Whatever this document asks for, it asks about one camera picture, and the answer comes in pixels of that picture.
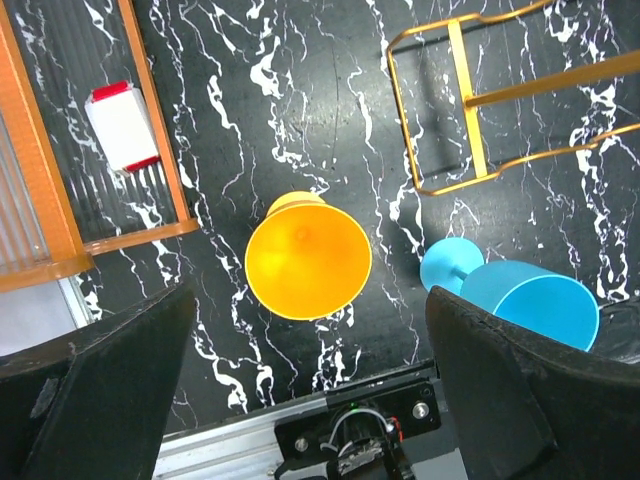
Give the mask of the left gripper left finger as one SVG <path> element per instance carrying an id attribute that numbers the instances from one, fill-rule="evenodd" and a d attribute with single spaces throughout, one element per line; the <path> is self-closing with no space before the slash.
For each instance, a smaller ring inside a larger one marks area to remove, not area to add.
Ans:
<path id="1" fill-rule="evenodd" d="M 178 284 L 2 356 L 2 478 L 151 478 L 195 316 Z"/>

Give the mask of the blue plastic wine glass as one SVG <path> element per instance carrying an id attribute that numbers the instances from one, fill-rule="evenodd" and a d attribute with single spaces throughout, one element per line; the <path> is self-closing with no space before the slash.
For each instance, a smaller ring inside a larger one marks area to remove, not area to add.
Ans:
<path id="1" fill-rule="evenodd" d="M 481 309 L 573 348 L 589 351 L 600 323 L 599 307 L 581 282 L 522 261 L 487 262 L 462 237 L 442 239 L 424 254 L 426 290 L 442 287 Z"/>

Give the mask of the yellow plastic wine glass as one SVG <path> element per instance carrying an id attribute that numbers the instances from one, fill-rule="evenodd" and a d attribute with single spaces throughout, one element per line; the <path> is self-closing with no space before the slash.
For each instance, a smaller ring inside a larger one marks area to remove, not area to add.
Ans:
<path id="1" fill-rule="evenodd" d="M 350 304 L 366 285 L 372 264 L 361 225 L 306 191 L 277 198 L 245 252 L 247 282 L 257 300 L 294 321 L 327 317 Z"/>

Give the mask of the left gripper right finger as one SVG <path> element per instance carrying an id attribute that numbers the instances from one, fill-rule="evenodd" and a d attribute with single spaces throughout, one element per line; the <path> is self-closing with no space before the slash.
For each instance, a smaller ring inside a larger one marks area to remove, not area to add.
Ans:
<path id="1" fill-rule="evenodd" d="M 500 319 L 435 287 L 435 362 L 471 479 L 636 479 L 639 368 Z"/>

